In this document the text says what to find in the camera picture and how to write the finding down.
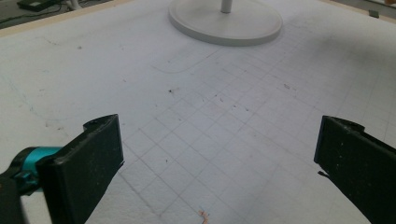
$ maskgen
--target round white base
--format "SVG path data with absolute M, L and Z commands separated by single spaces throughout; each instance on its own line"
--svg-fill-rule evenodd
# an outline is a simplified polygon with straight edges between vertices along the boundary
M 220 9 L 220 0 L 175 0 L 169 19 L 185 35 L 224 46 L 263 44 L 282 27 L 279 13 L 256 0 L 233 0 L 231 13 Z

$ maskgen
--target dark floor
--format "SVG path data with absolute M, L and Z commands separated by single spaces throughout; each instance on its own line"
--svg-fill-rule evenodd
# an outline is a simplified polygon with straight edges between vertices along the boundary
M 70 11 L 65 1 L 39 12 L 19 8 L 17 5 L 18 1 L 20 0 L 0 0 L 0 29 Z M 80 0 L 78 2 L 82 7 L 90 7 L 107 1 L 109 0 Z
M 374 10 L 379 13 L 379 16 L 386 16 L 389 18 L 396 19 L 396 5 L 393 6 L 385 6 L 374 1 L 368 0 L 332 0 L 334 2 L 338 2 L 350 7 L 359 8 L 362 10 Z

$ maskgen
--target stand base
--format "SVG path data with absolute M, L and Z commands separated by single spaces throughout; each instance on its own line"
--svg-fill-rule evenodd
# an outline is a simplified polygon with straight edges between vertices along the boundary
M 183 34 L 223 46 L 253 46 L 275 39 L 282 18 L 254 0 L 235 0 L 231 13 L 220 12 L 219 0 L 175 0 L 169 19 Z

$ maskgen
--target metal pole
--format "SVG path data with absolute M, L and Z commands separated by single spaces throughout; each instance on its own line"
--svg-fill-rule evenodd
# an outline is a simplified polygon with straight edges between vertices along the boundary
M 232 5 L 233 5 L 233 0 L 222 0 L 221 1 L 221 12 L 222 13 L 230 13 Z

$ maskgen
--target black object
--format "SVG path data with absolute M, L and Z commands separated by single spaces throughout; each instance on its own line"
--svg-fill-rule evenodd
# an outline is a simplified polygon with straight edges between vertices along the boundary
M 21 0 L 17 2 L 20 8 L 34 12 L 39 12 L 57 3 L 60 3 L 60 1 L 59 0 Z
M 374 10 L 369 10 L 369 16 L 374 17 L 374 18 L 379 18 L 379 13 Z
M 34 150 L 30 147 L 20 152 L 0 175 L 0 223 L 26 223 L 20 196 L 40 187 L 44 190 L 52 223 L 85 223 L 123 165 L 118 115 L 84 124 L 84 133 L 55 154 L 36 162 L 38 185 L 22 170 Z
M 371 223 L 396 223 L 395 148 L 357 123 L 323 116 L 314 161 Z

